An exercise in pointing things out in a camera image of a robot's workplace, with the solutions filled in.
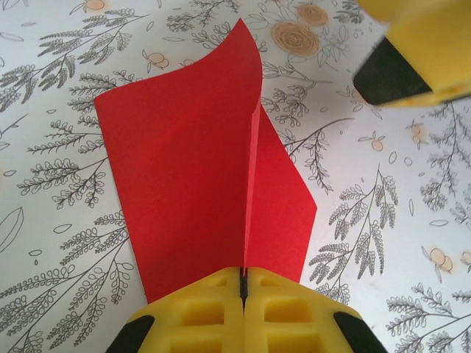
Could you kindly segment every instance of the red paper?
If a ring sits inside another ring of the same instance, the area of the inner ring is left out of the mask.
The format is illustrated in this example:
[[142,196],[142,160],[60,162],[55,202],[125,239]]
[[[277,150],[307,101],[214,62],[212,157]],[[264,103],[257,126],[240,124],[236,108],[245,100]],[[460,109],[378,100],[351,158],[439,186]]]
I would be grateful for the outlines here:
[[207,57],[96,98],[149,302],[229,266],[299,281],[316,212],[239,21]]

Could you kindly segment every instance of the gray leaf illustration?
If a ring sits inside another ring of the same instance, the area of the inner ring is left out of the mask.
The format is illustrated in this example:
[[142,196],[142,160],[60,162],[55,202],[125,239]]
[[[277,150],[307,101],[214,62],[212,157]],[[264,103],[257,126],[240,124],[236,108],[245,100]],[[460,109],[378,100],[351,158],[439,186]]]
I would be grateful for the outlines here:
[[0,32],[0,38],[6,39],[6,40],[12,40],[14,42],[24,41],[24,39],[20,37],[19,35],[14,35],[12,33],[6,33],[6,32]]
[[2,149],[6,149],[10,144],[8,142],[1,142],[0,141],[0,151]]
[[2,253],[15,240],[23,226],[23,208],[12,211],[0,223],[0,253]]

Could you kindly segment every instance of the white patterned tablecloth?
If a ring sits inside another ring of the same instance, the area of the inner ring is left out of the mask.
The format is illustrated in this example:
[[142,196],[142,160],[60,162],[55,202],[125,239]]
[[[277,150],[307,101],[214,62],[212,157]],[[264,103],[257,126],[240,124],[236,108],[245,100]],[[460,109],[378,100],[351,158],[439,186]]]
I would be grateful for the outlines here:
[[353,0],[1,0],[0,352],[103,352],[146,304],[93,98],[239,18],[319,206],[302,284],[390,352],[471,352],[471,101],[366,104],[352,76],[384,28]]

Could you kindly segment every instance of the leaf sprig drawing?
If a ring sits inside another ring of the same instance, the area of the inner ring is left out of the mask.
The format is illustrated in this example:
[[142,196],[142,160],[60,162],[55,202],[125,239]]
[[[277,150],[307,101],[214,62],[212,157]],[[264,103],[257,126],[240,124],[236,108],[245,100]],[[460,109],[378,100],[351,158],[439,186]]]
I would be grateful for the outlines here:
[[263,62],[263,78],[275,79],[277,77],[288,77],[295,81],[304,82],[304,85],[291,85],[289,92],[275,88],[272,98],[262,97],[262,105],[266,107],[266,112],[280,112],[283,107],[283,114],[275,118],[280,124],[289,123],[291,127],[300,126],[300,118],[309,112],[303,101],[308,96],[308,91],[318,83],[332,83],[331,81],[320,81],[309,79],[302,72],[297,70],[291,63],[284,66],[275,66],[267,61]]
[[[74,77],[76,65],[94,62],[103,63],[116,50],[127,47],[131,35],[122,32],[125,26],[146,16],[136,15],[134,9],[108,10],[83,20],[81,29],[53,33],[41,38],[42,52],[55,58],[48,64],[36,68],[22,65],[5,72],[0,78],[0,113],[21,99],[24,104],[37,88],[48,90],[61,88]],[[87,48],[76,58],[75,53]]]
[[[404,337],[396,344],[394,352],[420,353],[427,346],[429,352],[445,353],[461,346],[462,352],[468,353],[471,348],[471,313],[454,315],[450,302],[444,302],[442,293],[434,293],[432,288],[425,290],[422,283],[412,287],[412,292],[419,298],[396,296],[387,300],[389,311],[397,313],[398,316],[390,321],[386,328],[393,337],[401,335]],[[463,292],[454,293],[452,297],[457,301],[469,302],[469,299],[466,301],[466,294]],[[442,318],[445,323],[430,327],[428,319],[435,317]],[[450,329],[456,324],[461,325],[458,327],[463,327],[460,321],[464,321],[464,329],[456,335],[450,335]],[[418,329],[424,333],[419,335],[416,332]]]
[[[385,256],[382,231],[386,226],[394,228],[395,206],[399,201],[394,180],[391,176],[382,175],[379,168],[375,184],[368,191],[357,184],[342,192],[340,199],[344,203],[329,219],[329,225],[335,224],[334,238],[339,239],[340,243],[331,243],[319,249],[319,254],[309,262],[309,266],[314,267],[309,280],[318,285],[324,281],[316,288],[318,292],[348,304],[349,288],[347,283],[342,283],[342,275],[352,260],[358,265],[358,279],[362,278],[366,270],[370,276],[375,274],[376,269],[379,269],[380,274],[383,273]],[[379,217],[375,217],[375,210],[379,211]],[[347,236],[356,227],[355,241],[347,241]]]
[[[102,76],[96,74],[81,74],[80,81],[86,85],[75,86],[69,88],[69,92],[72,96],[77,96],[77,99],[72,99],[67,105],[81,112],[83,115],[92,113],[95,110],[93,100],[99,94],[108,92],[113,88],[117,88],[128,83],[140,81],[142,78],[135,77],[134,74],[128,74],[126,70],[113,71],[115,77]],[[86,117],[81,117],[82,121],[79,124],[85,124]]]
[[289,157],[296,163],[297,154],[301,152],[302,149],[308,150],[310,158],[305,160],[305,167],[309,168],[311,175],[309,180],[316,181],[317,185],[325,191],[326,194],[329,194],[329,191],[333,191],[332,187],[327,183],[327,178],[329,173],[322,166],[322,156],[323,151],[327,151],[329,143],[325,139],[324,130],[329,126],[334,125],[340,121],[351,120],[351,118],[343,118],[330,122],[320,127],[316,131],[312,132],[305,138],[297,139],[294,133],[290,129],[285,129],[284,131],[277,131],[278,136],[283,142],[286,152],[288,152]]
[[[193,42],[200,43],[203,45],[205,49],[214,50],[217,48],[229,35],[230,31],[232,30],[229,22],[224,22],[219,26],[218,24],[213,28],[213,34],[209,34],[204,29],[198,33],[191,33],[191,37],[193,37]],[[258,37],[256,35],[252,35],[254,41],[258,42]],[[266,47],[266,41],[262,41],[258,44],[258,51],[265,52],[268,48]]]
[[[79,153],[97,149],[96,143],[92,142],[81,147]],[[37,164],[31,168],[33,178],[25,179],[17,186],[21,190],[21,195],[25,196],[29,193],[36,194],[39,190],[48,190],[67,184],[68,188],[63,188],[59,195],[52,197],[58,210],[62,209],[65,204],[73,206],[75,202],[82,199],[87,206],[93,208],[99,201],[98,195],[104,193],[105,184],[102,179],[106,173],[101,171],[101,168],[107,160],[108,158],[104,157],[83,167],[79,167],[68,158],[56,159],[53,163]]]
[[167,27],[173,32],[187,32],[193,29],[193,22],[206,26],[216,16],[216,11],[222,6],[228,7],[232,12],[237,13],[240,4],[236,0],[191,0],[192,7],[198,7],[194,13],[183,13],[171,15],[167,18]]
[[337,10],[337,15],[333,16],[341,24],[360,24],[365,19],[364,11],[356,0],[343,0],[342,10]]
[[328,26],[323,26],[319,34],[321,49],[316,54],[317,64],[321,68],[324,65],[337,71],[330,63],[338,63],[342,57],[347,58],[350,47],[347,45],[349,38],[348,28],[342,25],[337,35],[331,34]]
[[2,0],[1,9],[3,11],[9,10],[15,5],[17,5],[19,2],[22,2],[25,7],[29,6],[29,0]]
[[10,147],[10,144],[6,141],[2,141],[2,138],[5,136],[5,134],[8,132],[10,129],[17,129],[18,128],[18,123],[26,118],[28,114],[25,114],[21,116],[20,118],[16,119],[13,123],[5,127],[4,129],[0,128],[0,151],[3,151],[4,149]]
[[454,208],[450,208],[450,212],[455,216],[455,222],[465,225],[471,230],[471,184],[468,184],[468,190],[463,192],[464,203],[456,202]]
[[36,194],[39,190],[50,188],[61,188],[59,194],[52,197],[58,210],[66,204],[73,206],[81,200],[90,208],[95,207],[99,202],[99,195],[105,192],[106,173],[103,170],[108,166],[108,158],[104,149],[105,142],[99,131],[99,122],[94,116],[93,98],[140,79],[135,78],[134,74],[128,74],[125,70],[114,71],[113,74],[115,77],[81,74],[80,81],[85,85],[70,88],[72,96],[79,97],[72,99],[68,106],[82,113],[77,121],[80,131],[68,122],[53,121],[51,122],[52,132],[45,136],[49,142],[27,149],[33,154],[45,155],[56,153],[61,149],[76,149],[79,154],[93,155],[101,151],[102,157],[82,166],[68,158],[38,163],[31,168],[33,177],[17,185],[21,190],[21,195]]
[[428,158],[431,168],[437,168],[436,178],[420,188],[422,200],[432,211],[443,210],[448,197],[456,197],[458,172],[456,166],[471,169],[471,152],[467,143],[471,142],[471,128],[465,123],[465,116],[459,113],[453,103],[447,103],[429,113],[430,117],[446,120],[447,126],[441,134],[430,134],[432,144],[440,148],[439,153]]
[[[108,224],[124,224],[120,211],[97,219],[95,225],[103,227],[105,217],[114,220],[114,223]],[[70,262],[84,256],[86,252],[79,252],[73,258],[69,252],[65,257],[67,260],[61,262],[63,267],[33,276],[0,292],[0,299],[16,296],[0,307],[0,332],[6,330],[8,336],[23,333],[9,352],[42,353],[44,342],[48,341],[49,349],[54,349],[72,338],[74,345],[78,346],[92,333],[97,321],[109,306],[108,303],[119,304],[126,294],[127,282],[134,266],[118,261],[118,255],[128,241],[128,235],[125,226],[115,227],[117,228],[101,234],[95,227],[86,229],[61,246],[62,250],[72,246],[78,249],[93,238],[93,246],[89,246],[89,249],[94,250],[99,257],[84,271],[78,272]],[[108,246],[105,251],[100,250],[100,246],[109,241],[116,232],[123,235],[119,241],[110,242],[112,246]],[[35,288],[41,288],[42,291],[31,296],[29,292]],[[50,309],[65,300],[68,292],[74,293],[68,308],[69,313],[50,329],[45,338],[41,331],[34,332],[34,328],[44,321]]]

